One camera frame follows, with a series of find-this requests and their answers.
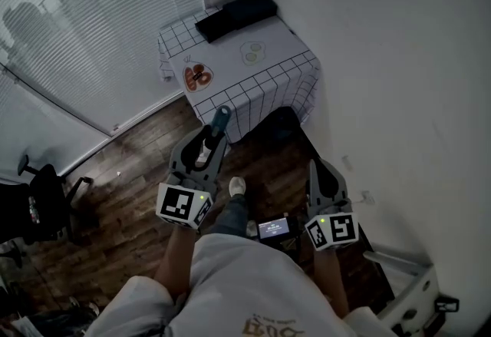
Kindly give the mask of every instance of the screen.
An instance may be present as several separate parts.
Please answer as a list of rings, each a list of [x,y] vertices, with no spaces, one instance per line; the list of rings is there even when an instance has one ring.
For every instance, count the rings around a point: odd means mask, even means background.
[[[286,218],[270,221],[268,223],[259,224],[259,237],[265,239],[267,237],[279,236],[288,233],[288,221]]]

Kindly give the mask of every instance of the grid pattern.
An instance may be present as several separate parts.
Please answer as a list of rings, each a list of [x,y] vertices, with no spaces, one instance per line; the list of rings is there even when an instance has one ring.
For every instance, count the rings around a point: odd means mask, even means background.
[[[205,41],[205,38],[196,29],[196,23],[218,11],[218,7],[208,8],[159,31],[157,42],[159,45],[159,70],[162,79],[175,76],[173,67],[169,63],[171,57]]]
[[[318,59],[305,51],[205,99],[193,109],[203,124],[208,124],[217,107],[229,106],[229,143],[242,139],[279,107],[292,107],[303,123],[314,107],[319,68]]]

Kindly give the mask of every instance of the white tablecloth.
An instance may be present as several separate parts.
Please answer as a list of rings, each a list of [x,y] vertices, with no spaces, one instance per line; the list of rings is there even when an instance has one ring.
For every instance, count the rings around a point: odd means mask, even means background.
[[[277,17],[208,44],[194,24],[217,10],[211,8],[160,31],[162,76],[176,75],[204,124],[213,119],[217,107],[228,105],[230,143],[278,107],[292,107],[301,122],[307,120],[315,103],[317,58]],[[191,77],[198,72],[201,78],[194,81]]]

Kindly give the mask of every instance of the shirt sleeve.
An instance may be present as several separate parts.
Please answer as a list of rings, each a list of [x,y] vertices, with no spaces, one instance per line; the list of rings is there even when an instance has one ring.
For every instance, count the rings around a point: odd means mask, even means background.
[[[397,337],[369,307],[360,307],[351,311],[343,319],[360,337]]]
[[[92,323],[86,337],[126,337],[163,330],[177,308],[167,289],[148,277],[131,277]]]

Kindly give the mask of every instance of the forearm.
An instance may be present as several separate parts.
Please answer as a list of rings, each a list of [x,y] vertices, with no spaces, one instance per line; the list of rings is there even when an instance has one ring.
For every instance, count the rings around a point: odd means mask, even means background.
[[[167,288],[173,299],[189,290],[196,231],[176,226],[153,279]]]
[[[314,251],[314,281],[321,292],[331,298],[332,309],[343,319],[349,313],[348,298],[334,250]]]

